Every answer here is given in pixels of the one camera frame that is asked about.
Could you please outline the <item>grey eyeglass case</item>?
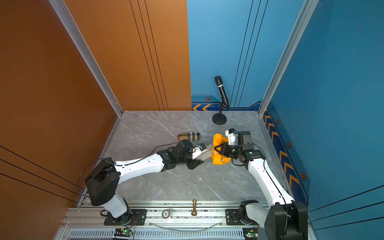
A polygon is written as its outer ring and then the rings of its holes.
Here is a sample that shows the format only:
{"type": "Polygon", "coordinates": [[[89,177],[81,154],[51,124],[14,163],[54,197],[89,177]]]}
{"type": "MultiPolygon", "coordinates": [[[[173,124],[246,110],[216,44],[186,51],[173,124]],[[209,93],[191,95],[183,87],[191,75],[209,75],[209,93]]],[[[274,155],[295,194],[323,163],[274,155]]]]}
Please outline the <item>grey eyeglass case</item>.
{"type": "Polygon", "coordinates": [[[213,144],[207,145],[207,149],[203,151],[202,154],[200,154],[197,159],[202,160],[202,161],[207,161],[211,159],[212,156],[212,149],[213,149],[213,144]]]}

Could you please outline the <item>yellow microfibre cloth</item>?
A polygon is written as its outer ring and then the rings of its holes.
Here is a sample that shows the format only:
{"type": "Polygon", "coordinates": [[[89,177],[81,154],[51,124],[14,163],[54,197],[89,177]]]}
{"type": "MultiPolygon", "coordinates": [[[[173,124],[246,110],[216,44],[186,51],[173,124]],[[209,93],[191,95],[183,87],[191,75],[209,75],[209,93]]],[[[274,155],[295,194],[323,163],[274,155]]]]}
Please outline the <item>yellow microfibre cloth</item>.
{"type": "Polygon", "coordinates": [[[229,140],[221,134],[215,134],[213,138],[213,149],[211,159],[213,165],[225,165],[229,163],[232,158],[223,155],[224,144],[228,144],[229,140]]]}

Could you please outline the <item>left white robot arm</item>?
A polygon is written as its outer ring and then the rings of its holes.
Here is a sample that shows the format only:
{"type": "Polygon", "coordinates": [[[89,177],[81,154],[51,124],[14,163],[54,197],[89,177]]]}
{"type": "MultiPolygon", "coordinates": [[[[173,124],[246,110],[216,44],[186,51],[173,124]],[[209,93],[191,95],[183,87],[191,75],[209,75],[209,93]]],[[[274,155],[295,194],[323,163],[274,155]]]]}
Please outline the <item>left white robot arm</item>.
{"type": "Polygon", "coordinates": [[[195,147],[190,141],[182,140],[174,147],[142,159],[115,162],[112,158],[105,158],[85,179],[91,205],[103,207],[108,211],[107,217],[119,224],[128,223],[134,214],[127,201],[116,193],[118,185],[143,175],[165,172],[178,165],[186,165],[193,170],[204,162],[198,157],[206,151],[207,146],[203,143],[195,147]]]}

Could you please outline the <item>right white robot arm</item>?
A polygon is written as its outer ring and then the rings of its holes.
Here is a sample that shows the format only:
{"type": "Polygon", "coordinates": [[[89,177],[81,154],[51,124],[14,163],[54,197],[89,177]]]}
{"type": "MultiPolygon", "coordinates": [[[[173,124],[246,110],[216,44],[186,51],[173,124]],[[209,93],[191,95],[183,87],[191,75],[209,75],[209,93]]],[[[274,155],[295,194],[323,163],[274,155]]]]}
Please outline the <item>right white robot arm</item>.
{"type": "Polygon", "coordinates": [[[240,160],[259,184],[269,208],[255,201],[240,205],[242,220],[256,222],[265,230],[268,240],[307,240],[308,209],[297,202],[270,170],[264,153],[254,145],[235,146],[223,143],[214,147],[221,156],[240,160]]]}

